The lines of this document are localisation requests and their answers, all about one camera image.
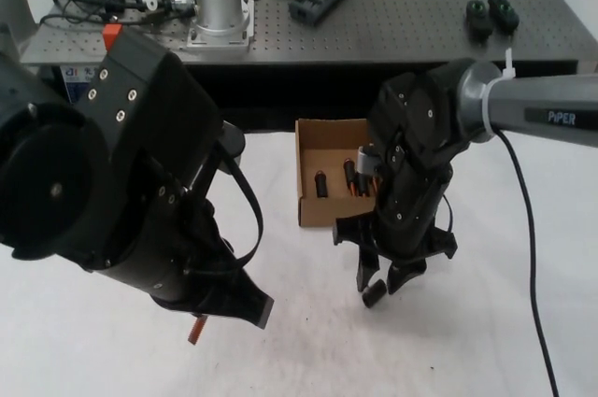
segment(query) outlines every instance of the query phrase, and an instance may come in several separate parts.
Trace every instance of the cardboard box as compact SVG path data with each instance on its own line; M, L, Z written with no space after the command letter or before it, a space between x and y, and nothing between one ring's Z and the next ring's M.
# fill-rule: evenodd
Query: cardboard box
M297 195L301 227L331 227L337 218L372 211L374 197L353 197L343 163L356 161L357 149L370 143L366 120L299 120L295 123ZM326 175L328 198L318 198L315 176Z

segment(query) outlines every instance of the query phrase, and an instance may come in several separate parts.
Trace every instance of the small black cylinder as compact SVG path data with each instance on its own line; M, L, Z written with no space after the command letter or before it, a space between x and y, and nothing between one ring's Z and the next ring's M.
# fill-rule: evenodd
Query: small black cylinder
M363 304L367 308L372 308L386 295L386 283L384 280L379 280L371 287L365 289L362 294Z
M328 197L328 186L326 185L326 175L323 171L316 173L316 194L319 198Z
M357 191L360 196L370 195L370 183L366 175L357 175Z
M351 159L346 159L343 163L343 169L345 170L345 179L347 180L347 188L351 188L351 184L355 184L356 173L355 173L355 162Z

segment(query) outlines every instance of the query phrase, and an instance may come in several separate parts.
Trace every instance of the label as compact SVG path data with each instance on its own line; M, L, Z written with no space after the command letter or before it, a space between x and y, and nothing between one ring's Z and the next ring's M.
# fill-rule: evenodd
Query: label
M92 82L97 73L96 65L62 66L64 86L68 95L68 102L74 105Z
M525 120L551 126L598 131L598 111L574 109L525 109Z

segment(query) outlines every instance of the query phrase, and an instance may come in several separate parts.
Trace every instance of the white table surface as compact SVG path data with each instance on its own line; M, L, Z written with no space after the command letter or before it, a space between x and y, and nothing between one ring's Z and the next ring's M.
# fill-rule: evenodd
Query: white table surface
M538 301L561 392L595 396L598 150L512 139L534 204ZM500 141L453 163L454 259L431 259L424 277L373 310L355 290L357 248L297 226L293 135L250 135L242 166L266 223L248 267L276 300L265 331L211 319L191 347L191 317L60 258L17 262L4 249L0 395L549 394L529 304L525 209ZM218 176L210 197L221 231L237 253L247 250L255 222L234 182ZM439 215L446 223L443 206Z

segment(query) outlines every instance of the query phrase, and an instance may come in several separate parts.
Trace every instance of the white cable tie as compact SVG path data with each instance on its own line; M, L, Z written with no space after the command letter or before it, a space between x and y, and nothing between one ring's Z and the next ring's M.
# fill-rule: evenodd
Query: white cable tie
M506 67L503 70L503 75L499 78L495 78L486 84L484 91L482 92L482 121L484 122L484 129L489 135L494 135L492 125L490 122L490 92L492 87L498 82L509 81L517 76L517 71L513 67L513 49L508 49L505 53Z

